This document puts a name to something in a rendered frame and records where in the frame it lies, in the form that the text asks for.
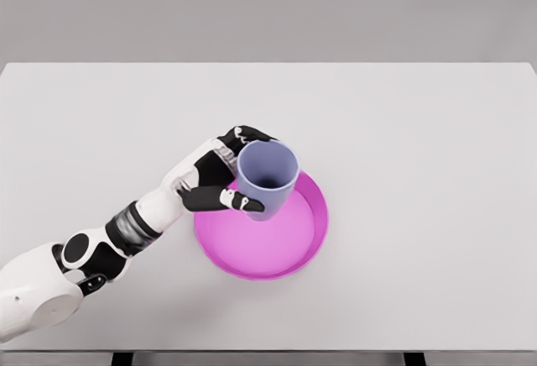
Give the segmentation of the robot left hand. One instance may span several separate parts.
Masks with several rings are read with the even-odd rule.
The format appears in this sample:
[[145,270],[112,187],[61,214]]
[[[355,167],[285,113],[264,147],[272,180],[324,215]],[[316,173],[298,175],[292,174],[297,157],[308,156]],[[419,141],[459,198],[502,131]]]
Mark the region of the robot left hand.
[[229,187],[237,178],[237,160],[241,151],[255,141],[274,138],[248,125],[238,125],[225,134],[208,140],[172,181],[171,190],[189,212],[216,212],[228,209],[262,213],[262,202]]

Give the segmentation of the lavender plastic cup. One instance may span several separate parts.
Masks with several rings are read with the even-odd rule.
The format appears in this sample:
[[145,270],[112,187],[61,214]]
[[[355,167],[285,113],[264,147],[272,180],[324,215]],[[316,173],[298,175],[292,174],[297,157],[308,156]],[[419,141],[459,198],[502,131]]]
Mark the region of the lavender plastic cup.
[[248,212],[254,221],[268,221],[286,203],[300,174],[295,152],[276,140],[254,141],[237,158],[237,188],[261,202],[262,212]]

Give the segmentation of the pink round plate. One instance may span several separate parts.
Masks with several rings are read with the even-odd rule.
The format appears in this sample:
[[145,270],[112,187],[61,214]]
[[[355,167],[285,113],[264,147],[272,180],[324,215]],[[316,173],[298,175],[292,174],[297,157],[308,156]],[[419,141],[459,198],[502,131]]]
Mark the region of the pink round plate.
[[287,202],[267,221],[235,211],[198,212],[194,230],[206,257],[246,280],[276,280],[303,269],[326,240],[329,212],[321,188],[301,172]]

